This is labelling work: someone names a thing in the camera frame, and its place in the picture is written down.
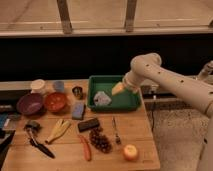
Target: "fork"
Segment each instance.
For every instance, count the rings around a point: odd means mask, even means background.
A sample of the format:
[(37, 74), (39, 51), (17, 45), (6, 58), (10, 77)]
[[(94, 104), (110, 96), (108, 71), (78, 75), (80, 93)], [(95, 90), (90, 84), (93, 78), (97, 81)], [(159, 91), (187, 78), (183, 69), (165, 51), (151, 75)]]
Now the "fork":
[(116, 142), (116, 144), (121, 144), (121, 138), (118, 135), (118, 130), (117, 130), (116, 122), (115, 122), (115, 117), (112, 118), (112, 126), (113, 126), (114, 131), (115, 131), (115, 142)]

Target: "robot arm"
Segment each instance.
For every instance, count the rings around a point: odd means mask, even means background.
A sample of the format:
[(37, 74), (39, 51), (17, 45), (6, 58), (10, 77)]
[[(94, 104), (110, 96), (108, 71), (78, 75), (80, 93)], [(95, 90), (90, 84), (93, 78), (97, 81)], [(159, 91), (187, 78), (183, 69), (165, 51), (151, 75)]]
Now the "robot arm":
[(156, 53), (139, 55), (132, 59), (131, 70), (123, 78), (125, 88), (136, 92), (144, 79), (151, 79), (186, 103), (206, 114), (213, 115), (213, 86), (166, 70)]

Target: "orange carrot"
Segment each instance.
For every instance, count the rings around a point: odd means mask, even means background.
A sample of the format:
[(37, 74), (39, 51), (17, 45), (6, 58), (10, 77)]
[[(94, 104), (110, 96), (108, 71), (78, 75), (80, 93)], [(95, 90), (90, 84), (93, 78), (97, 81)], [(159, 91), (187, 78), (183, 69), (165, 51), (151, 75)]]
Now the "orange carrot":
[(84, 157), (87, 161), (90, 161), (92, 159), (90, 146), (89, 146), (86, 138), (83, 135), (79, 134), (78, 137), (80, 138), (80, 140), (84, 146)]

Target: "banana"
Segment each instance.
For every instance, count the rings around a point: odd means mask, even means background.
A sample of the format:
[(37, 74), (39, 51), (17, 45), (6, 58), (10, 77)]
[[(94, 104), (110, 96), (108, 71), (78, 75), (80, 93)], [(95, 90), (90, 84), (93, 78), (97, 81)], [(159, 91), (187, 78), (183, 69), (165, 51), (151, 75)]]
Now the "banana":
[(45, 140), (45, 142), (47, 144), (50, 144), (55, 139), (61, 137), (66, 132), (66, 130), (69, 128), (70, 125), (71, 125), (70, 121), (64, 121), (63, 119), (59, 119), (56, 122), (50, 136)]

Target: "blue cloth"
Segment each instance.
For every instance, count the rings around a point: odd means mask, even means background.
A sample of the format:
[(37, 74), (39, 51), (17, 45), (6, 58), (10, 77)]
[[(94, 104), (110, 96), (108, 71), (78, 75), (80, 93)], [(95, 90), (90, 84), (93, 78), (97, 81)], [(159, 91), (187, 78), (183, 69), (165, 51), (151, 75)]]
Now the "blue cloth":
[(4, 123), (6, 122), (7, 117), (7, 114), (0, 114), (0, 128), (4, 127)]

